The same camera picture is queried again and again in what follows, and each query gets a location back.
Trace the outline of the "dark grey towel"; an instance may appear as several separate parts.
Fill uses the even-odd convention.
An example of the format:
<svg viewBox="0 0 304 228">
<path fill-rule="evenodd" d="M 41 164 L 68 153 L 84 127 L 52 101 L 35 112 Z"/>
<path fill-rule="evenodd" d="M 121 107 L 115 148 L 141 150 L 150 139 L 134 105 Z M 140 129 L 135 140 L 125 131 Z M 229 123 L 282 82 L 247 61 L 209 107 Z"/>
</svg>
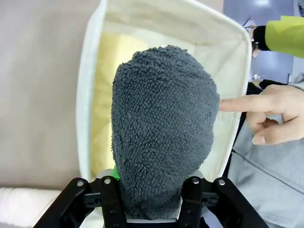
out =
<svg viewBox="0 0 304 228">
<path fill-rule="evenodd" d="M 112 93 L 112 151 L 127 217 L 176 217 L 183 182 L 211 151 L 215 82 L 186 50 L 168 45 L 121 64 Z"/>
</svg>

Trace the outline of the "person in yellow-green jacket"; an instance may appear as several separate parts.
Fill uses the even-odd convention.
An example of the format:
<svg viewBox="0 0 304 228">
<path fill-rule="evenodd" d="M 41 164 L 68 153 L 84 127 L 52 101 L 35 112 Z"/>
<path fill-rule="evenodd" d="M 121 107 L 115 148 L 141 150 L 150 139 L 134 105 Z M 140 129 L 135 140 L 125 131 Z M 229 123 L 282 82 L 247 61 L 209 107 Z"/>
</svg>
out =
<svg viewBox="0 0 304 228">
<path fill-rule="evenodd" d="M 304 17 L 281 16 L 265 26 L 253 26 L 250 39 L 252 57 L 260 51 L 274 51 L 304 58 Z"/>
</svg>

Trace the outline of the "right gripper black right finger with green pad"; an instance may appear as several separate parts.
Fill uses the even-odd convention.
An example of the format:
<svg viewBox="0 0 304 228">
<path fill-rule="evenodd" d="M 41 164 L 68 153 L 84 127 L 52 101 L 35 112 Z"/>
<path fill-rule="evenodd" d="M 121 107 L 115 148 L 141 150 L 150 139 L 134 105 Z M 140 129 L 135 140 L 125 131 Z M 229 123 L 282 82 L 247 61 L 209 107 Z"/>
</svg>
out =
<svg viewBox="0 0 304 228">
<path fill-rule="evenodd" d="M 183 183 L 181 197 L 180 228 L 200 228 L 204 207 L 223 228 L 264 228 L 264 220 L 228 178 L 209 182 L 189 177 Z"/>
</svg>

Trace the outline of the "person's right hand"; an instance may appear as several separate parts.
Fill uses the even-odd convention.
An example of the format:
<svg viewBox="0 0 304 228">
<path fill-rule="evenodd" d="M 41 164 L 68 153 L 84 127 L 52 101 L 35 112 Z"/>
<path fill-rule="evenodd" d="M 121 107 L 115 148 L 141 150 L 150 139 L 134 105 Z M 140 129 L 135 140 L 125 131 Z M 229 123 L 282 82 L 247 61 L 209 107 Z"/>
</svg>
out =
<svg viewBox="0 0 304 228">
<path fill-rule="evenodd" d="M 304 138 L 304 91 L 271 85 L 258 95 L 223 99 L 219 110 L 246 112 L 255 145 L 275 145 Z"/>
</svg>

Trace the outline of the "person's grey hoodie torso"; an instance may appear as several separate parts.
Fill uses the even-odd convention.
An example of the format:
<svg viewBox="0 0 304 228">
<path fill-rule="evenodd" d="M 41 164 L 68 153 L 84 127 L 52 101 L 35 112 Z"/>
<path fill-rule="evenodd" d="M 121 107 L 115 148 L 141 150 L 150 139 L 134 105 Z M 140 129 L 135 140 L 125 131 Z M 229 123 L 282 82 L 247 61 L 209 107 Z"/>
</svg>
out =
<svg viewBox="0 0 304 228">
<path fill-rule="evenodd" d="M 253 145 L 242 114 L 228 178 L 270 228 L 304 228 L 304 138 Z"/>
</svg>

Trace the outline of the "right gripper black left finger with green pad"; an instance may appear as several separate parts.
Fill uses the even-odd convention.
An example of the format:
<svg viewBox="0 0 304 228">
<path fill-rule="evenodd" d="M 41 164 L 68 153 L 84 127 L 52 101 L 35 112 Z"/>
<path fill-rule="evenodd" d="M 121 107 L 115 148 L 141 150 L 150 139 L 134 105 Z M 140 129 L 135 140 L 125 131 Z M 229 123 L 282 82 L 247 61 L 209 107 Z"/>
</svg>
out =
<svg viewBox="0 0 304 228">
<path fill-rule="evenodd" d="M 126 228 L 119 179 L 116 168 L 91 183 L 72 179 L 33 228 L 80 228 L 95 208 L 102 209 L 105 228 Z"/>
</svg>

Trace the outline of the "yellow rolled towel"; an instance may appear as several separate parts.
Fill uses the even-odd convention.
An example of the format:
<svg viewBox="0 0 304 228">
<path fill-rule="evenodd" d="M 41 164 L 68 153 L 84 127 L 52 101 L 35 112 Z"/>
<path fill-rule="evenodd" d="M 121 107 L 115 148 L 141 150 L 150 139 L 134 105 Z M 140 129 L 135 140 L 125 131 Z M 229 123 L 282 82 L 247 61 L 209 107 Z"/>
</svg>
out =
<svg viewBox="0 0 304 228">
<path fill-rule="evenodd" d="M 137 51 L 148 49 L 143 40 L 119 33 L 104 33 L 98 48 L 91 114 L 91 174 L 114 167 L 111 151 L 112 85 L 117 68 Z"/>
</svg>

